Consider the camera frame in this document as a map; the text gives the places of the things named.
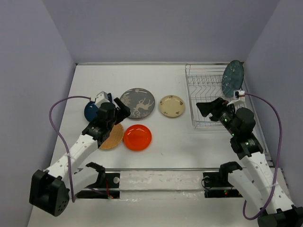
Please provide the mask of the grey deer plate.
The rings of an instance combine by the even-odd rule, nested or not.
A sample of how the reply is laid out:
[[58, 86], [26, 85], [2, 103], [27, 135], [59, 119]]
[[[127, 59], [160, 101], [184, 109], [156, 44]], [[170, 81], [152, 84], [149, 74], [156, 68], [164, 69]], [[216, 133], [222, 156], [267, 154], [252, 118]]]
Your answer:
[[153, 94], [143, 88], [132, 88], [125, 91], [120, 100], [130, 108], [130, 119], [142, 119], [152, 113], [155, 107]]

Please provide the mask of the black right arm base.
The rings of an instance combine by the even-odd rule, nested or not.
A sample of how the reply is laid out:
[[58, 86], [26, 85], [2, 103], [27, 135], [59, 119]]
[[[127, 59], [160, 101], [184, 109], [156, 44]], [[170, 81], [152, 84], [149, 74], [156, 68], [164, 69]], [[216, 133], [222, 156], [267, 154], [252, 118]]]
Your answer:
[[201, 185], [204, 188], [204, 196], [207, 199], [242, 198], [242, 195], [236, 188], [220, 178], [219, 172], [204, 172]]

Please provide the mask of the large teal floral plate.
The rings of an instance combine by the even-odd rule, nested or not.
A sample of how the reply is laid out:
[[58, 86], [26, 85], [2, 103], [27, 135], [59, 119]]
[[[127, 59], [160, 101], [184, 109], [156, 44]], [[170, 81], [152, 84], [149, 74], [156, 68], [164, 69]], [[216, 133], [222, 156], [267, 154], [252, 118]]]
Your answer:
[[231, 61], [222, 76], [222, 93], [225, 97], [233, 97], [234, 91], [239, 90], [244, 79], [243, 63], [239, 60]]

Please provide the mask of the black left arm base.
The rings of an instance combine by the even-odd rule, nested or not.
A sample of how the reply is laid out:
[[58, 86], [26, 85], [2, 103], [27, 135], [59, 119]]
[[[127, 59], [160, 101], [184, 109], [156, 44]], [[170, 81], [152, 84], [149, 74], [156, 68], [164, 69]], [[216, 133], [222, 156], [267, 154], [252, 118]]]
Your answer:
[[120, 173], [106, 172], [97, 181], [76, 194], [77, 199], [119, 199]]

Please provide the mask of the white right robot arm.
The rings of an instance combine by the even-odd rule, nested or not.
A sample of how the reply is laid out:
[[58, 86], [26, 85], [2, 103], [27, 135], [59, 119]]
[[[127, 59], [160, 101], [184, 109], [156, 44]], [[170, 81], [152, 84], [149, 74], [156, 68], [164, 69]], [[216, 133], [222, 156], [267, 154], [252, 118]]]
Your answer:
[[257, 220], [260, 227], [300, 227], [303, 209], [297, 207], [285, 194], [277, 181], [277, 171], [271, 171], [263, 148], [253, 134], [256, 125], [254, 113], [245, 107], [235, 109], [232, 102], [217, 98], [212, 102], [197, 103], [203, 117], [220, 122], [231, 134], [230, 144], [251, 178], [237, 162], [222, 164], [218, 180], [222, 185], [232, 185], [244, 198], [245, 205], [253, 205], [257, 214], [245, 216]]

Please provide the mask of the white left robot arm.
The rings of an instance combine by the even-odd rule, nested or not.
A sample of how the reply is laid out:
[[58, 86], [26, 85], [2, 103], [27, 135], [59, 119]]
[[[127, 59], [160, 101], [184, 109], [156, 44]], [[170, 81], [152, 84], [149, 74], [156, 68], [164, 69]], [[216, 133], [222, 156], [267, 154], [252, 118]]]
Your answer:
[[86, 158], [109, 138], [113, 127], [130, 116], [130, 108], [119, 98], [113, 102], [96, 101], [97, 116], [81, 132], [71, 148], [53, 165], [37, 170], [31, 179], [29, 202], [57, 217], [66, 209], [69, 201], [84, 188], [101, 186], [106, 180], [105, 168], [94, 162], [78, 168]]

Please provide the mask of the cream plate with prints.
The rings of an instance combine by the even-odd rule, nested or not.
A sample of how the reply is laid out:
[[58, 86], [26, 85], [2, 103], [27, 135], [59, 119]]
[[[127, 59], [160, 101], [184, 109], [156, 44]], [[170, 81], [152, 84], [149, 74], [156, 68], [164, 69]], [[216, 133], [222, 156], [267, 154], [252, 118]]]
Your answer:
[[169, 118], [181, 116], [186, 109], [185, 102], [176, 95], [164, 96], [159, 102], [160, 112]]

